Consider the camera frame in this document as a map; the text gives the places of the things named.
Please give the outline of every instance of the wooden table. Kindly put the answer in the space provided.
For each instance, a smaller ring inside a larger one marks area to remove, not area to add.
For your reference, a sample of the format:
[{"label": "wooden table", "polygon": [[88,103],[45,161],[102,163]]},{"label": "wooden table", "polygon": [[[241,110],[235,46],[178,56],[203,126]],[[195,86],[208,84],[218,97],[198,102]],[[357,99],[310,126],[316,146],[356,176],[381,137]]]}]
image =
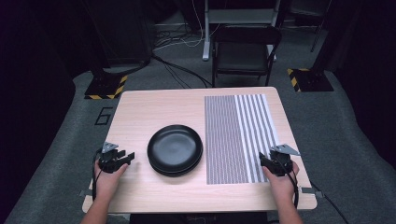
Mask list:
[{"label": "wooden table", "polygon": [[[126,91],[107,135],[107,142],[119,150],[135,153],[135,159],[120,180],[109,213],[198,213],[276,210],[269,183],[206,184],[204,97],[213,95],[265,94],[281,144],[298,150],[278,93],[272,87],[195,89],[168,91]],[[191,172],[168,177],[149,164],[149,139],[162,127],[183,124],[201,136],[204,154]],[[291,156],[299,165],[299,186],[310,188],[301,157]],[[88,211],[92,197],[85,198]],[[299,209],[317,206],[315,195],[300,194]]]}]

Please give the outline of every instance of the striped mat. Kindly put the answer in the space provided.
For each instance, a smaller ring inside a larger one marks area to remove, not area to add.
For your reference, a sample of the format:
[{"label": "striped mat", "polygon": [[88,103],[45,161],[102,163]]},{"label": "striped mat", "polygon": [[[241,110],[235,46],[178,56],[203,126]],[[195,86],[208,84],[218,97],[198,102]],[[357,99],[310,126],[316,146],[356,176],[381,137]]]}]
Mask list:
[{"label": "striped mat", "polygon": [[267,182],[259,151],[278,145],[264,94],[205,97],[207,184]]}]

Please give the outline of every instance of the forearm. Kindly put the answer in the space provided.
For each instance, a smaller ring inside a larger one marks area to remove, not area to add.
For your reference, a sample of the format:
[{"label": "forearm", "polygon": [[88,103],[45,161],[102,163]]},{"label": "forearm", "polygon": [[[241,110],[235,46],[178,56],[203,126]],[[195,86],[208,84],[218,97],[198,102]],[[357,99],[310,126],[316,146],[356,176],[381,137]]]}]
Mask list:
[{"label": "forearm", "polygon": [[294,204],[290,200],[283,200],[276,202],[276,207],[279,215],[279,223],[280,224],[299,224],[303,223],[303,220],[300,218],[300,215],[297,212],[297,209],[294,207]]},{"label": "forearm", "polygon": [[110,204],[110,200],[105,200],[105,199],[101,200],[99,198],[96,198],[96,200],[93,201],[93,204],[91,205],[87,214],[82,219],[81,224],[86,224],[86,223],[106,224],[107,210],[109,204]]}]

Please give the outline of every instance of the cable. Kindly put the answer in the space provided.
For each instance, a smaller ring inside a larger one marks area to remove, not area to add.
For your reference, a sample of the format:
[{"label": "cable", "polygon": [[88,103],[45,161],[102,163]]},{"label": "cable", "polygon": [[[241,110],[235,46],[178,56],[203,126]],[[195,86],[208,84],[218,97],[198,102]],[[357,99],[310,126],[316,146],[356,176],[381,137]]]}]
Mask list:
[{"label": "cable", "polygon": [[97,178],[99,178],[99,175],[95,176],[95,163],[96,163],[96,157],[98,156],[98,154],[101,151],[102,151],[101,148],[97,149],[95,151],[95,154],[94,154],[93,160],[92,160],[92,199],[93,200],[95,200],[95,198],[96,198],[96,182],[97,182]]},{"label": "cable", "polygon": [[323,191],[321,191],[312,181],[309,181],[311,183],[311,185],[317,189],[318,191],[320,191],[323,194],[323,197],[332,205],[332,207],[337,211],[337,213],[340,215],[340,217],[345,221],[346,224],[348,224],[349,222],[347,221],[347,218],[344,216],[344,214],[338,209],[338,207],[332,202],[332,200],[327,197],[326,194],[323,193]]},{"label": "cable", "polygon": [[116,77],[117,76],[126,76],[126,75],[130,75],[132,73],[135,73],[135,72],[139,71],[140,69],[146,67],[148,64],[149,64],[149,61],[146,61],[146,62],[143,62],[143,63],[139,64],[139,66],[136,67],[136,68],[131,68],[131,69],[128,69],[128,70],[125,70],[125,71],[122,71],[122,72],[118,72],[118,73],[109,73],[107,71],[103,71],[103,72],[104,72],[104,74],[110,75],[110,76],[116,76]]},{"label": "cable", "polygon": [[182,40],[182,41],[183,41],[188,47],[193,48],[193,47],[197,47],[197,46],[201,43],[201,41],[203,40],[203,37],[204,37],[204,30],[202,29],[201,21],[199,20],[199,17],[198,17],[198,14],[197,14],[197,10],[195,9],[194,0],[191,0],[191,2],[192,2],[192,7],[194,8],[195,17],[196,17],[197,20],[198,20],[199,28],[201,29],[201,38],[200,38],[199,42],[196,43],[196,44],[193,45],[193,46],[188,45],[184,40]]},{"label": "cable", "polygon": [[96,177],[96,180],[95,180],[95,182],[96,182],[96,183],[98,182],[99,175],[102,173],[102,171],[103,171],[103,170],[100,170],[100,172],[99,172],[98,176]]},{"label": "cable", "polygon": [[[224,9],[227,8],[227,3],[228,3],[228,0],[226,0],[225,3],[224,3]],[[218,24],[216,29],[212,32],[212,34],[209,35],[209,37],[212,36],[219,29],[220,25],[221,25],[221,23]]]},{"label": "cable", "polygon": [[[174,36],[171,35],[172,33],[179,33],[179,29],[180,29],[181,27],[183,27],[183,26],[185,27],[185,32],[184,32],[183,35],[174,35]],[[157,38],[159,38],[159,39],[157,40],[157,42],[156,42],[156,44],[155,44],[154,46],[155,46],[155,48],[163,47],[163,46],[165,46],[165,45],[168,45],[168,44],[172,43],[172,41],[174,41],[174,40],[181,40],[181,39],[183,39],[183,38],[188,39],[188,38],[190,38],[191,36],[192,36],[192,33],[189,32],[189,31],[187,30],[187,26],[186,26],[186,24],[184,23],[184,24],[180,25],[180,26],[179,26],[176,30],[174,30],[174,31],[159,31],[159,32],[157,33]]]},{"label": "cable", "polygon": [[186,44],[186,43],[193,43],[193,42],[201,42],[202,40],[203,40],[203,39],[192,40],[192,41],[186,41],[186,42],[179,42],[179,43],[173,43],[173,44],[168,44],[168,45],[165,45],[165,46],[156,48],[156,49],[154,49],[153,51],[158,50],[158,49],[163,49],[163,48],[166,48],[166,47],[170,47],[170,46],[173,46],[173,45]]},{"label": "cable", "polygon": [[209,84],[210,86],[212,86],[212,84],[211,84],[209,81],[207,81],[207,80],[204,79],[203,77],[199,76],[198,74],[192,72],[191,70],[189,70],[189,69],[187,69],[187,68],[184,68],[184,67],[181,67],[181,66],[179,66],[179,65],[176,65],[176,64],[173,64],[173,63],[169,63],[169,62],[167,62],[167,61],[164,61],[162,58],[160,58],[160,57],[158,57],[158,56],[156,56],[156,55],[154,55],[154,54],[153,54],[151,57],[152,57],[153,59],[157,60],[157,61],[160,62],[160,63],[165,63],[165,64],[167,64],[167,65],[169,65],[169,66],[175,67],[175,68],[177,68],[177,69],[179,69],[179,70],[182,70],[182,71],[184,71],[184,72],[190,73],[190,74],[192,74],[192,75],[195,76],[195,77],[198,77],[198,78],[204,83],[205,88],[207,88],[206,83]]},{"label": "cable", "polygon": [[296,176],[296,174],[294,174],[294,178],[295,178],[295,181],[294,181],[293,178],[291,177],[291,175],[286,170],[285,166],[282,164],[282,162],[280,162],[280,160],[279,160],[279,158],[277,156],[276,156],[276,160],[280,164],[280,167],[282,167],[282,170],[285,172],[285,174],[288,175],[288,177],[289,177],[289,179],[291,181],[291,184],[294,187],[294,207],[297,208],[298,201],[299,201],[299,192],[298,192],[298,186],[297,186],[297,183],[298,183],[297,176]]},{"label": "cable", "polygon": [[163,63],[163,66],[165,67],[165,69],[171,74],[172,78],[183,88],[186,89],[182,83],[184,83],[184,85],[186,85],[188,88],[191,89],[191,87],[189,86],[189,84],[187,84],[185,81],[183,81],[178,75],[177,73],[166,63]]}]

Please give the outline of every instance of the black plate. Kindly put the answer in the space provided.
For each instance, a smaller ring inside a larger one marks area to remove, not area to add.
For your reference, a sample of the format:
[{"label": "black plate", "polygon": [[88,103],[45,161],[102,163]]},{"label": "black plate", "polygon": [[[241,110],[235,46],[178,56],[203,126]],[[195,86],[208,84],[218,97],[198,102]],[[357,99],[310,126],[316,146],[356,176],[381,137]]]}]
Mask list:
[{"label": "black plate", "polygon": [[166,126],[148,142],[149,163],[162,175],[186,174],[198,164],[202,152],[198,133],[184,125]]}]

